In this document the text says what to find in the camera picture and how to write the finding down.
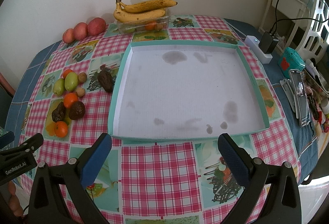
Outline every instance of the bunch of bananas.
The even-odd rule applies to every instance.
[[[164,8],[175,6],[174,0],[149,0],[133,5],[125,5],[121,0],[116,0],[114,18],[122,23],[163,17]]]

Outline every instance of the silver screw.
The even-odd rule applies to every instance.
[[[285,162],[285,167],[286,168],[291,168],[291,164],[289,162]]]
[[[75,163],[77,162],[77,159],[76,158],[70,158],[69,160],[68,160],[68,163],[70,164],[70,165],[74,165]]]
[[[262,160],[258,157],[255,157],[254,158],[254,163],[257,164],[257,165],[260,165],[262,163]]]
[[[40,161],[38,164],[38,168],[44,168],[45,164],[46,163],[44,161]]]

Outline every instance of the clear plastic container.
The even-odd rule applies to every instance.
[[[166,15],[163,17],[125,23],[121,23],[116,20],[114,23],[116,23],[116,25],[118,26],[120,34],[127,34],[140,31],[160,31],[163,29],[167,29],[169,26],[169,20],[170,14],[166,10]]]

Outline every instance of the human hand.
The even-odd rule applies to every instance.
[[[10,200],[9,200],[9,208],[11,209],[11,211],[14,213],[15,216],[22,216],[23,215],[23,209],[20,205],[19,199],[16,196],[16,186],[15,183],[13,183],[12,181],[8,182],[8,191],[10,192],[10,194],[12,195]]]

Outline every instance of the black power adapter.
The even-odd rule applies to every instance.
[[[265,31],[262,39],[259,41],[259,49],[263,53],[269,54],[274,51],[275,46],[278,44],[279,39],[275,36],[272,36],[269,32]]]

